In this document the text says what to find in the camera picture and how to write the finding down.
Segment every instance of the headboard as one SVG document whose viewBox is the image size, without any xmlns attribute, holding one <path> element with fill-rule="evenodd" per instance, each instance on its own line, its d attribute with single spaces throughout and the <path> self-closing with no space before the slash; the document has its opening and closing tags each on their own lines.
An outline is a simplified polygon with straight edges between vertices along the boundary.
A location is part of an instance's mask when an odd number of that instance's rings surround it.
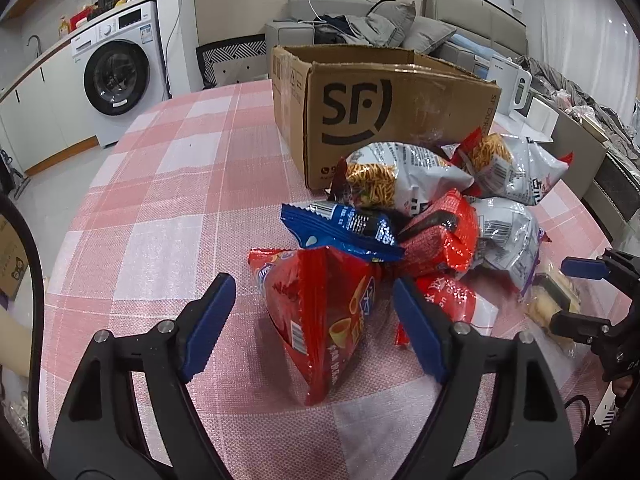
<svg viewBox="0 0 640 480">
<path fill-rule="evenodd" d="M 504 56 L 528 54 L 524 23 L 486 0 L 422 0 L 422 15 L 455 25 L 462 36 Z"/>
</svg>

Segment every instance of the white curtain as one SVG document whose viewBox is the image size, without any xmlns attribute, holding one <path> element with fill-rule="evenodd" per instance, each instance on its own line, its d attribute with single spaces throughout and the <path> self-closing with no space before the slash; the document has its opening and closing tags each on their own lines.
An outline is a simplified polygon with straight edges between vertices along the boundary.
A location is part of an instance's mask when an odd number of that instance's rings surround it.
<svg viewBox="0 0 640 480">
<path fill-rule="evenodd" d="M 529 55 L 631 122 L 639 47 L 615 0 L 525 0 Z"/>
</svg>

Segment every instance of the metal screw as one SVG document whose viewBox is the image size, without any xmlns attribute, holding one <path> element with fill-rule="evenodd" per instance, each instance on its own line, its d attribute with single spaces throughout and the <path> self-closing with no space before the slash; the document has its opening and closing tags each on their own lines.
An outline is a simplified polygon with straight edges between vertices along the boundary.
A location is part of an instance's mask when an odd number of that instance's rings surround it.
<svg viewBox="0 0 640 480">
<path fill-rule="evenodd" d="M 98 332 L 94 334 L 94 341 L 97 343 L 104 343 L 105 341 L 107 341 L 108 338 L 109 338 L 108 330 L 98 330 Z"/>
<path fill-rule="evenodd" d="M 158 323 L 158 332 L 161 334 L 168 334 L 175 328 L 175 323 L 170 319 L 165 319 Z"/>
<path fill-rule="evenodd" d="M 529 332 L 529 330 L 523 330 L 522 332 L 520 332 L 518 334 L 518 338 L 520 339 L 520 341 L 527 345 L 533 343 L 534 341 L 533 334 Z"/>
<path fill-rule="evenodd" d="M 458 335 L 467 335 L 471 332 L 471 325 L 463 321 L 457 321 L 453 324 L 453 332 Z"/>
</svg>

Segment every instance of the faucet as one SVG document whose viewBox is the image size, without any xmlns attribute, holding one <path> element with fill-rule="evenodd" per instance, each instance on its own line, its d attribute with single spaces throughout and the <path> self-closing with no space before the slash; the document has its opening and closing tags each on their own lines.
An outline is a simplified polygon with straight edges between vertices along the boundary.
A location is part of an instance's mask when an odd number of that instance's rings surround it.
<svg viewBox="0 0 640 480">
<path fill-rule="evenodd" d="M 40 56 L 42 54 L 42 46 L 40 44 L 40 37 L 37 34 L 32 34 L 29 39 L 27 40 L 27 46 L 29 46 L 29 44 L 31 43 L 31 40 L 35 38 L 36 41 L 38 42 L 38 51 L 36 52 L 36 57 Z"/>
</svg>

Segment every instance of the wooden baseboard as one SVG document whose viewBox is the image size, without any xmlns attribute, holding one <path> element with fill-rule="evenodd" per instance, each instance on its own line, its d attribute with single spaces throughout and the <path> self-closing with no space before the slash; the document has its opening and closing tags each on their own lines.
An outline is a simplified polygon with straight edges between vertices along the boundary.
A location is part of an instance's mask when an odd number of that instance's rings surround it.
<svg viewBox="0 0 640 480">
<path fill-rule="evenodd" d="M 85 152 L 88 149 L 93 148 L 94 146 L 99 146 L 98 137 L 93 136 L 88 139 L 81 140 L 77 144 L 73 146 L 69 146 L 65 148 L 61 152 L 54 153 L 48 158 L 45 158 L 43 161 L 39 162 L 35 166 L 31 166 L 25 173 L 29 176 L 33 176 L 35 174 L 40 173 L 41 171 L 54 166 L 55 164 L 62 162 L 63 160 L 67 160 L 69 157 L 77 155 L 78 153 Z"/>
</svg>

